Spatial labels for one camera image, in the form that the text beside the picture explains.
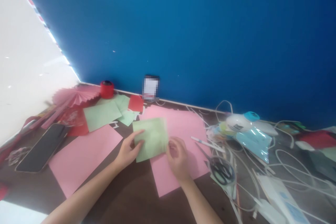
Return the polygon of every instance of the blue wall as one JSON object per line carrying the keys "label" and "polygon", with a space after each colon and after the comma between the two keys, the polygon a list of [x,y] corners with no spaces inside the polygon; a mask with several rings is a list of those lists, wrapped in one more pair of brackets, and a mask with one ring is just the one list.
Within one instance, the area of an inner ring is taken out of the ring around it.
{"label": "blue wall", "polygon": [[336,125],[336,0],[33,1],[84,82]]}

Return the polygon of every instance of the brown floor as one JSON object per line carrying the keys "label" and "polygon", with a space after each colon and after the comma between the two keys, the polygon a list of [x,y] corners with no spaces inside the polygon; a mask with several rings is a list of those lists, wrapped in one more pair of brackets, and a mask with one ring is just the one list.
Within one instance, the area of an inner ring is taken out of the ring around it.
{"label": "brown floor", "polygon": [[[187,110],[185,106],[172,103],[166,103],[164,107]],[[209,115],[204,115],[204,118],[210,125],[217,122],[216,115],[213,112],[209,113]],[[119,128],[116,131],[123,137],[127,137],[133,131],[131,126],[126,127],[122,123],[118,123],[118,125]],[[18,147],[33,146],[43,133],[44,130],[39,129],[25,136]],[[61,148],[74,138],[66,138]],[[120,145],[109,154],[84,184],[115,159]],[[288,151],[288,148],[278,146],[278,144],[276,148],[283,148]],[[295,150],[291,151],[291,153],[295,154],[296,157],[299,156],[298,158],[300,159],[300,152]],[[246,164],[253,168],[244,153],[240,153],[240,156]],[[272,152],[270,152],[270,160],[271,163],[276,163]],[[293,166],[299,168],[299,166],[294,164],[295,161],[286,160],[286,163],[287,161],[288,163],[292,162]],[[6,201],[49,214],[65,200],[65,196],[48,166],[37,174],[18,173],[14,171],[14,168],[15,165],[9,167],[6,163],[0,168],[0,182],[9,187]],[[282,168],[277,169],[276,172],[278,176],[280,174],[283,175],[284,179],[295,180]],[[256,192],[251,178],[239,162],[237,178],[240,184],[255,195]],[[195,182],[224,223],[238,223],[230,201],[208,174],[196,179]],[[322,217],[330,223],[335,223],[335,209],[324,196],[315,192],[299,193],[290,189],[289,191],[302,209]],[[250,196],[244,191],[240,190],[239,196],[242,207],[250,208],[254,205]],[[254,220],[251,218],[251,213],[244,211],[242,211],[242,221],[243,223],[268,223],[262,216],[258,215],[257,219]],[[309,218],[309,221],[318,223],[318,221],[311,218]],[[151,165],[149,160],[147,160],[141,163],[134,162],[123,170],[99,198],[85,218],[84,223],[185,224],[196,222],[181,189],[177,189],[161,198],[158,197]]]}

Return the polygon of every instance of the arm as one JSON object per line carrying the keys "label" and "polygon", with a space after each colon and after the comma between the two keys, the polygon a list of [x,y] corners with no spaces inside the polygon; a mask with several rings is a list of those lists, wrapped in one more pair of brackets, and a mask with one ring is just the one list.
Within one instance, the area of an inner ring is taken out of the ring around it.
{"label": "arm", "polygon": [[59,205],[42,224],[80,223],[115,176],[135,160],[143,141],[140,141],[134,149],[131,148],[131,144],[134,137],[142,132],[143,130],[133,132],[125,138],[117,158]]}
{"label": "arm", "polygon": [[190,177],[187,148],[182,139],[177,137],[171,137],[169,139],[167,157],[170,168],[188,199],[197,224],[223,224]]}

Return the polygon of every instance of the phone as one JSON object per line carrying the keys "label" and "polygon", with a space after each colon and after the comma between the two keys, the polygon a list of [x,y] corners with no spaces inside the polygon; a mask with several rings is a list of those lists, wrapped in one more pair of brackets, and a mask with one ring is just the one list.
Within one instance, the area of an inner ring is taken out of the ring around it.
{"label": "phone", "polygon": [[41,171],[52,157],[58,146],[66,137],[70,127],[52,124],[39,141],[15,168],[17,172],[37,173]]}
{"label": "phone", "polygon": [[159,88],[160,78],[154,75],[145,75],[143,80],[142,98],[145,101],[155,101],[158,99],[157,93]]}

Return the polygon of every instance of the hand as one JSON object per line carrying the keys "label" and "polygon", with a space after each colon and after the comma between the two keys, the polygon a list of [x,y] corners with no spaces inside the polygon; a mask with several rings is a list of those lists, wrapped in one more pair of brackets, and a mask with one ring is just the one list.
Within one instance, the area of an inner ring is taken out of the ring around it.
{"label": "hand", "polygon": [[181,184],[185,181],[192,180],[188,168],[188,154],[184,141],[178,137],[170,137],[166,154],[169,166],[176,179]]}
{"label": "hand", "polygon": [[134,145],[134,137],[142,132],[144,132],[144,130],[135,131],[124,139],[119,154],[114,160],[114,163],[117,164],[121,170],[126,168],[137,158],[144,141],[140,140],[134,148],[132,148],[132,145]]}

